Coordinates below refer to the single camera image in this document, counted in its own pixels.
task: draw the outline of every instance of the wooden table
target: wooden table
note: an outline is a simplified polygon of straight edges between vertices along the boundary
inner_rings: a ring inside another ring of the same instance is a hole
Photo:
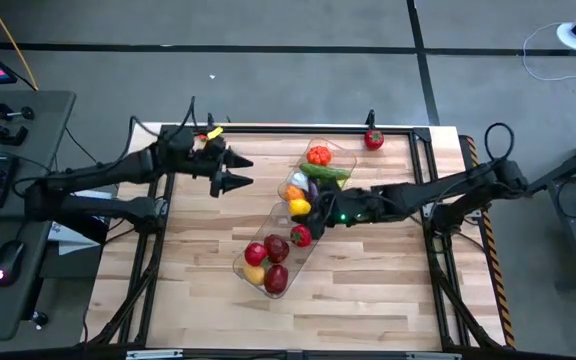
[[[150,124],[154,130],[160,126]],[[456,129],[431,127],[430,133],[439,176],[463,171]],[[423,235],[411,220],[327,230],[282,299],[270,300],[238,278],[233,260],[281,201],[277,186],[315,135],[224,136],[254,161],[252,168],[233,170],[254,184],[213,199],[208,180],[177,175],[149,347],[440,350]],[[347,186],[414,182],[405,137],[389,135],[382,149],[368,152],[358,135],[319,136],[356,154]],[[131,150],[152,141],[137,128]],[[119,197],[144,196],[146,189],[122,184]],[[462,230],[481,241],[477,227],[465,224]],[[136,240],[129,234],[104,249],[88,311],[91,336],[126,296]],[[490,336],[505,344],[486,256],[465,239],[453,241],[464,302]],[[454,312],[446,308],[456,339]]]

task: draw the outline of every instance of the gray desk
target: gray desk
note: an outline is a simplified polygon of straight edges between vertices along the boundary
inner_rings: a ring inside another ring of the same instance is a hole
[[[0,102],[13,109],[30,106],[35,110],[35,120],[15,120],[10,126],[23,124],[30,134],[19,147],[2,146],[0,151],[28,157],[50,167],[66,122],[74,105],[75,95],[63,91],[0,91]],[[45,173],[36,165],[20,160],[16,178],[41,176]],[[13,193],[8,195],[5,208],[0,210],[0,246],[14,239],[21,226],[23,201]],[[0,340],[12,338],[26,309],[27,301],[37,279],[46,239],[48,223],[29,223],[20,240],[26,244],[22,270],[19,278],[10,287],[0,287]]]

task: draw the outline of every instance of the gray floor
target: gray floor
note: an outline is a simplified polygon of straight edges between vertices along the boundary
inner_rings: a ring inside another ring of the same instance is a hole
[[[537,28],[576,19],[576,0],[418,0],[416,8],[425,46],[432,48],[518,49]],[[0,12],[21,42],[413,46],[405,0],[0,0]],[[549,31],[533,40],[531,48],[561,48]],[[0,56],[22,70],[12,51]],[[26,56],[42,89],[78,94],[70,128],[101,160],[119,153],[121,125],[131,114],[175,121],[191,95],[198,96],[202,117],[211,111],[236,122],[357,123],[374,108],[381,124],[428,124],[415,55]],[[529,64],[543,76],[576,72],[576,57],[531,57]],[[441,124],[473,136],[480,150],[489,124],[510,124],[517,135],[512,158],[529,179],[576,146],[576,79],[534,80],[518,57],[429,56],[428,66]],[[112,141],[94,142],[88,136],[93,131]],[[494,137],[492,145],[503,151],[505,135]],[[88,164],[79,155],[66,163],[63,154],[78,154],[68,140],[60,154],[63,165]],[[550,200],[538,194],[498,201],[491,214],[519,349],[576,355],[576,292],[553,286],[567,274],[571,252]],[[90,283],[87,288],[85,280],[69,280],[47,289],[42,301],[54,308],[55,323],[40,333],[22,327],[0,350],[78,341]]]

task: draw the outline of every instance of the green cucumber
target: green cucumber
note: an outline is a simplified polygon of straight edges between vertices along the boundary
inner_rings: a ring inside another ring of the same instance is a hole
[[[350,177],[350,171],[345,169],[329,168],[326,166],[303,163],[299,169],[307,176],[318,179],[345,180]]]

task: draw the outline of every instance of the plastic tray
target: plastic tray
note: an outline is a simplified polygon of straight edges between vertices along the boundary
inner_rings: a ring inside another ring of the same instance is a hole
[[[284,199],[284,193],[286,191],[286,187],[291,184],[291,179],[293,175],[295,173],[301,172],[301,170],[299,170],[299,165],[308,162],[308,159],[306,157],[308,151],[310,151],[310,149],[315,146],[325,146],[332,153],[332,160],[330,161],[330,164],[327,165],[328,167],[345,169],[348,170],[352,175],[352,171],[355,168],[355,165],[357,165],[357,158],[355,157],[355,154],[326,139],[314,138],[310,140],[310,143],[308,143],[306,151],[304,151],[303,155],[301,155],[295,167],[292,169],[292,171],[290,171],[288,177],[286,177],[286,180],[284,180],[284,182],[281,183],[277,188],[277,193],[279,194],[280,198]],[[339,183],[339,187],[343,188],[344,185],[346,185],[347,181],[348,179],[341,180]]]
[[[243,268],[246,265],[246,260],[244,259],[243,252],[235,259],[235,261],[232,264],[232,268],[235,274],[237,274],[237,276],[245,280],[251,286],[254,286],[256,289],[264,293],[269,298],[278,299],[282,297],[286,293],[286,291],[288,291],[288,289],[290,288],[290,285],[292,284],[295,277],[297,277],[299,270],[301,270],[301,267],[306,262],[306,259],[308,259],[308,256],[310,256],[310,253],[315,248],[315,245],[317,245],[316,240],[313,240],[310,246],[307,247],[298,247],[295,244],[293,244],[290,241],[290,230],[296,225],[298,224],[290,220],[288,203],[280,202],[272,207],[270,215],[268,216],[266,221],[264,221],[264,224],[261,226],[259,231],[257,231],[253,239],[250,241],[250,244],[256,242],[263,245],[266,236],[275,234],[285,238],[286,241],[288,242],[288,246],[290,247],[288,257],[280,264],[288,270],[288,283],[286,284],[286,288],[282,293],[270,294],[266,291],[263,285],[260,286],[254,285],[246,279],[243,273]],[[261,266],[267,273],[268,269],[272,265],[274,264],[270,264],[267,261],[264,261]]]

